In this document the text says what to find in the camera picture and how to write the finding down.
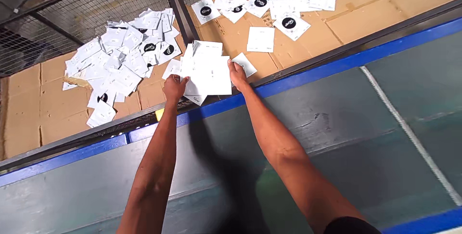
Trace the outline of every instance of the forearm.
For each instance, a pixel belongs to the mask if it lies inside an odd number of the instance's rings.
[[[168,185],[176,162],[176,103],[165,104],[160,120],[135,175],[138,187],[152,189]]]
[[[284,124],[263,104],[253,89],[242,90],[257,141],[270,164],[278,166],[286,158],[308,162],[308,156],[298,140]]]
[[[161,233],[176,161],[176,103],[167,102],[135,174],[121,233]]]
[[[257,141],[315,233],[341,216],[362,218],[316,170],[300,142],[249,86],[242,90]]]

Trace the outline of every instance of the person's left hand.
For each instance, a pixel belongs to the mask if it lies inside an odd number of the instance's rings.
[[[185,77],[182,82],[180,82],[180,76],[176,74],[171,74],[164,83],[164,93],[167,98],[166,101],[173,101],[174,103],[178,102],[184,94],[186,89],[186,83],[188,83],[189,77]]]

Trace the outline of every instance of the dark clothing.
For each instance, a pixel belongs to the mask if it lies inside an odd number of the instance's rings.
[[[324,234],[380,234],[376,228],[364,220],[354,217],[341,217],[327,225]]]

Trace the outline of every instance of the conveyor belt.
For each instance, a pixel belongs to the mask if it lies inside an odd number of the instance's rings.
[[[359,66],[460,194],[461,30],[457,19],[257,89],[316,167],[386,233],[453,228],[462,225],[462,212]],[[235,95],[179,115],[164,233],[309,231],[243,104]],[[113,233],[155,127],[0,176],[1,232]],[[438,220],[399,225],[446,211]],[[441,217],[450,222],[438,223]]]

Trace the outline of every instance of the hand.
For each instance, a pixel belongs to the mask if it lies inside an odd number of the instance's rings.
[[[231,61],[231,59],[228,60],[228,68],[230,69],[231,82],[236,86],[238,91],[242,92],[245,87],[249,86],[244,68],[234,61]]]
[[[177,103],[181,96],[184,94],[186,89],[186,83],[188,83],[189,77],[185,77],[182,82],[180,82],[180,76],[176,74],[171,74],[164,83],[164,93],[167,98],[166,101],[172,101]]]

